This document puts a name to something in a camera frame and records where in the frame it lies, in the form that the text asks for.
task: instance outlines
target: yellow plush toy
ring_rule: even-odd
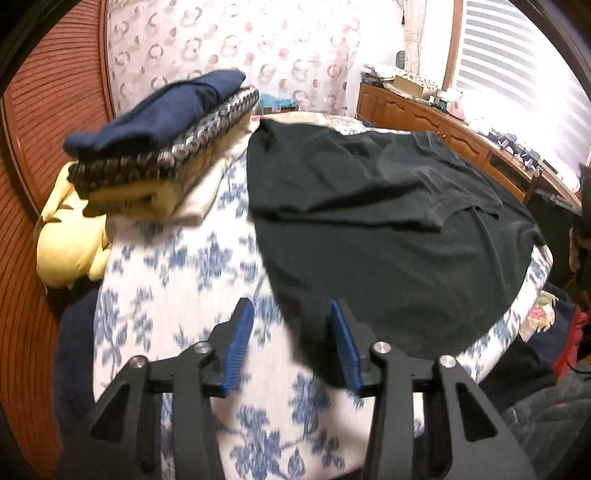
[[[105,275],[109,241],[106,216],[87,218],[81,200],[68,180],[67,163],[41,212],[43,228],[37,241],[37,273],[47,287],[72,288],[77,278],[98,280]]]

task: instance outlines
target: red cloth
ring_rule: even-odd
[[[581,312],[581,308],[577,305],[574,311],[573,321],[570,322],[569,335],[564,344],[564,348],[560,356],[556,359],[552,369],[560,380],[570,372],[570,367],[577,364],[577,353],[579,351],[579,344],[583,339],[583,327],[587,325],[589,317],[586,313]]]

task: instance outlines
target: navy blue folded shirt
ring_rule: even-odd
[[[98,133],[68,135],[63,148],[81,162],[157,150],[238,91],[245,78],[237,70],[214,70],[196,79],[169,83]]]

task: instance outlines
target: metal bolt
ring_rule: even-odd
[[[193,345],[193,350],[195,350],[195,353],[204,355],[212,351],[212,346],[207,342],[199,342]]]
[[[372,348],[376,353],[388,353],[392,349],[390,344],[386,342],[375,342]]]
[[[445,368],[451,368],[456,366],[456,359],[451,355],[443,355],[439,359],[439,363],[441,363]]]
[[[147,363],[148,359],[143,355],[136,355],[129,359],[129,364],[131,365],[131,368],[142,368]]]

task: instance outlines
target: lace curtain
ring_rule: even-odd
[[[406,42],[404,69],[407,72],[419,74],[427,0],[404,0],[402,4],[405,16],[404,40]]]

